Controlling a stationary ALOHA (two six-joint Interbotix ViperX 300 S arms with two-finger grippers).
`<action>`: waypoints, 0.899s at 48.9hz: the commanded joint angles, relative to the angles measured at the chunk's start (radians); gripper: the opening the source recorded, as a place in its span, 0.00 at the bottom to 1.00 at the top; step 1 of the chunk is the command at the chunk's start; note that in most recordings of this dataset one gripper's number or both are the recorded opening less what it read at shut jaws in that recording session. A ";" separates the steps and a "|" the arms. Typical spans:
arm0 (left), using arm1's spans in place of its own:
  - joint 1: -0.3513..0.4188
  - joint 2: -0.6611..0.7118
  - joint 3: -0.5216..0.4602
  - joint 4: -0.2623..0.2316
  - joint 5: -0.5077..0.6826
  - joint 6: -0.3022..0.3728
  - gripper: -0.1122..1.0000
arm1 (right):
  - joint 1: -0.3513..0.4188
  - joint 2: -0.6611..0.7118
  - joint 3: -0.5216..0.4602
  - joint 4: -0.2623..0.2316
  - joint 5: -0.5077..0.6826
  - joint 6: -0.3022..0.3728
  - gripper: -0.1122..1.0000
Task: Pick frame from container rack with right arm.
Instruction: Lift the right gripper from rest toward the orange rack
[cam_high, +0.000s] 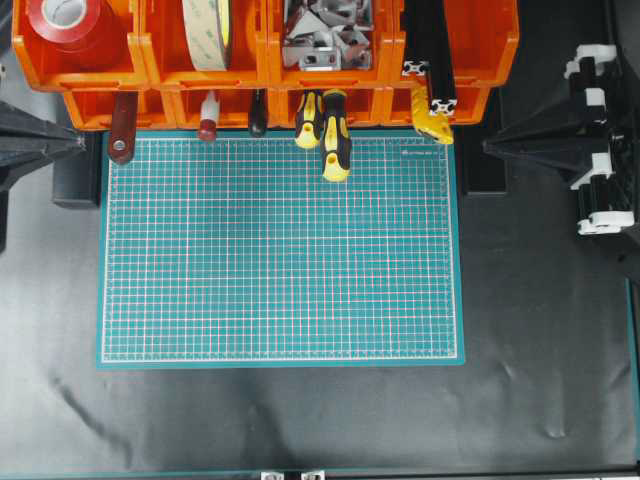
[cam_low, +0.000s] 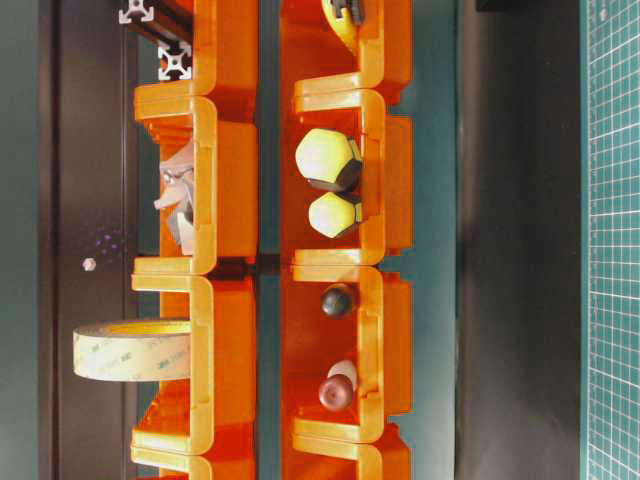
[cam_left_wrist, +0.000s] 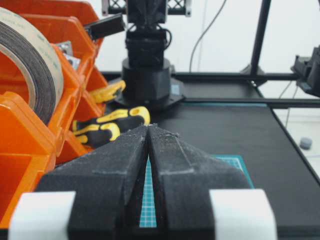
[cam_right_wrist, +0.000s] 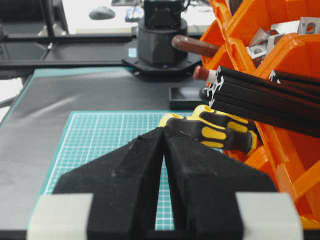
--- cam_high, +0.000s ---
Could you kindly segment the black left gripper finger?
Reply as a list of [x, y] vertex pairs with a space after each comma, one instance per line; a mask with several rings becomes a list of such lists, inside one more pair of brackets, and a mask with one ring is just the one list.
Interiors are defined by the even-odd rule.
[[86, 151], [85, 136], [1, 102], [1, 192], [23, 176]]

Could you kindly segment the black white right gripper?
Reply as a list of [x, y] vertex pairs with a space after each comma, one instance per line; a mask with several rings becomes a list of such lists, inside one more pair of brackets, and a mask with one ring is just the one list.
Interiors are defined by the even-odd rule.
[[484, 151], [555, 170], [578, 194], [578, 234], [637, 270], [639, 80], [614, 44], [578, 46], [565, 79], [576, 109], [544, 110], [485, 140]]

